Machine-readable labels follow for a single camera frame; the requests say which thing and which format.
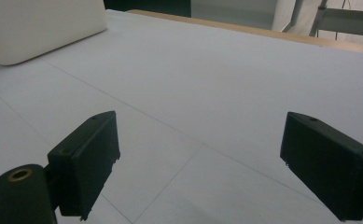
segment wooden edge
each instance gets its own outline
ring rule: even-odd
[[[333,48],[333,49],[344,49],[344,50],[363,53],[362,44],[349,43],[349,42],[344,42],[344,41],[339,41],[339,40],[315,38],[315,37],[311,37],[311,36],[307,36],[307,35],[294,35],[294,34],[288,34],[288,33],[281,33],[281,32],[276,32],[276,31],[271,31],[271,30],[263,30],[263,29],[259,29],[259,28],[234,25],[234,24],[229,24],[229,23],[224,23],[224,22],[206,21],[206,20],[174,16],[174,15],[168,15],[168,14],[150,12],[150,11],[143,11],[143,10],[137,10],[137,9],[129,10],[128,12],[132,13],[132,14],[144,15],[144,16],[149,16],[149,17],[153,17],[153,18],[160,18],[160,19],[165,19],[165,20],[169,20],[169,21],[181,21],[181,22],[211,26],[211,27],[216,27],[216,28],[221,28],[221,29],[226,29],[226,30],[238,31],[238,32],[252,34],[252,35],[263,35],[263,36],[267,36],[267,37],[284,39],[284,40],[294,41],[294,42],[300,42],[300,43],[304,43],[304,44],[317,45],[320,47],[327,47],[327,48]]]

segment white table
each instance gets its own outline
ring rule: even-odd
[[[0,174],[46,165],[85,119],[116,110],[121,157],[88,223],[340,223],[280,146],[287,111],[363,143],[363,53],[107,15],[98,35],[0,66]]]

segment white pillow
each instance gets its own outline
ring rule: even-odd
[[[21,63],[105,28],[103,0],[0,0],[0,64]]]

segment white wall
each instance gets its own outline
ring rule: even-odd
[[[283,31],[291,22],[296,0],[278,0],[272,30]]]
[[[272,29],[277,0],[191,0],[192,18]]]

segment white surface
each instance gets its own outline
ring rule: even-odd
[[[289,25],[294,12],[295,0],[278,0],[274,13],[273,31],[283,32]]]
[[[0,0],[0,64],[24,62],[105,27],[101,0]]]
[[[363,143],[363,54],[107,16],[92,38],[0,66],[0,174],[45,164],[85,119],[116,110],[121,157],[102,192],[115,210],[101,200],[97,222],[338,223],[280,145],[287,111]]]
[[[277,0],[191,0],[192,18],[270,30]]]

